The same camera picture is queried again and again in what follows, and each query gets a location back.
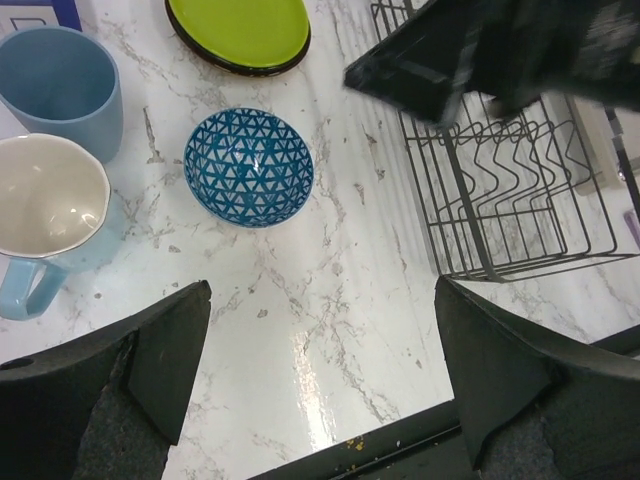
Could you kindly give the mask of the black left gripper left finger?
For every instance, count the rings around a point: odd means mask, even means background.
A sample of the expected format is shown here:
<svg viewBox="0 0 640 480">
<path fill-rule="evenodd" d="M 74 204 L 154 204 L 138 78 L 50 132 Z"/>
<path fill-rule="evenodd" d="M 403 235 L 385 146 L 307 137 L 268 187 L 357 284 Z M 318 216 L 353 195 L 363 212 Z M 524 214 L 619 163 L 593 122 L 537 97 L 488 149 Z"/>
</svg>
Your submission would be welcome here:
<svg viewBox="0 0 640 480">
<path fill-rule="evenodd" d="M 179 442 L 210 315 L 195 282 L 1 366 L 4 479 L 159 479 Z"/>
</svg>

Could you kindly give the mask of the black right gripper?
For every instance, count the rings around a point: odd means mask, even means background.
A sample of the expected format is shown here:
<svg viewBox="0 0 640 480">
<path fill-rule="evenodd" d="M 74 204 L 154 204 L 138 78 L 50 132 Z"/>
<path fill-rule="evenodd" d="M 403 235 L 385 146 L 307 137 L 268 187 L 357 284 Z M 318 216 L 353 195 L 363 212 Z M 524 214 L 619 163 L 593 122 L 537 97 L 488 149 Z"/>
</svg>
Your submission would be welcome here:
<svg viewBox="0 0 640 480">
<path fill-rule="evenodd" d="M 430 125 L 476 91 L 508 117 L 546 91 L 639 108 L 636 1 L 434 1 L 344 71 L 344 86 Z"/>
</svg>

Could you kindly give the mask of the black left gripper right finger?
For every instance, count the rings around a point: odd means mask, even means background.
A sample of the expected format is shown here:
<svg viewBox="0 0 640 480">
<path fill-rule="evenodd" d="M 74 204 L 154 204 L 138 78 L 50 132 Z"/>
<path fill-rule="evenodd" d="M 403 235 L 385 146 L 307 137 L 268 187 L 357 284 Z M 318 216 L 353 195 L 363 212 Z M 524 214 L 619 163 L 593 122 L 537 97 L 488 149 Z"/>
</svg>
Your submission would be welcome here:
<svg viewBox="0 0 640 480">
<path fill-rule="evenodd" d="M 436 282 L 435 313 L 482 478 L 638 478 L 638 327 L 581 343 L 448 277 Z"/>
</svg>

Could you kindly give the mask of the light blue handled mug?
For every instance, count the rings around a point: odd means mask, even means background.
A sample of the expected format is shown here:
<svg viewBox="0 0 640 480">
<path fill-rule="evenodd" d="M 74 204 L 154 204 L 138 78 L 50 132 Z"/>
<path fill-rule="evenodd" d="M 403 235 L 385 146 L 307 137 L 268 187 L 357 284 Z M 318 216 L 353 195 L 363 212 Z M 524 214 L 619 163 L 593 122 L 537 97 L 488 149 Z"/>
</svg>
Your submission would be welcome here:
<svg viewBox="0 0 640 480">
<path fill-rule="evenodd" d="M 1 315 L 42 315 L 73 274 L 116 256 L 124 213 L 106 170 L 77 143 L 48 134 L 1 142 Z"/>
</svg>

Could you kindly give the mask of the light blue plastic tumbler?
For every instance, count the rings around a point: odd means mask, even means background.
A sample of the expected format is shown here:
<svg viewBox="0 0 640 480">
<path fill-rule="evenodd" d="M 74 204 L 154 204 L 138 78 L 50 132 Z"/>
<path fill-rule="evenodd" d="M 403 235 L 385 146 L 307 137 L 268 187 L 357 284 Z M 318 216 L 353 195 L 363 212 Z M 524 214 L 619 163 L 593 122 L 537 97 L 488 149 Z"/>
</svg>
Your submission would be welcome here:
<svg viewBox="0 0 640 480">
<path fill-rule="evenodd" d="M 3 38 L 1 102 L 29 132 L 69 139 L 102 163 L 120 149 L 124 120 L 116 62 L 78 30 L 46 25 Z"/>
</svg>

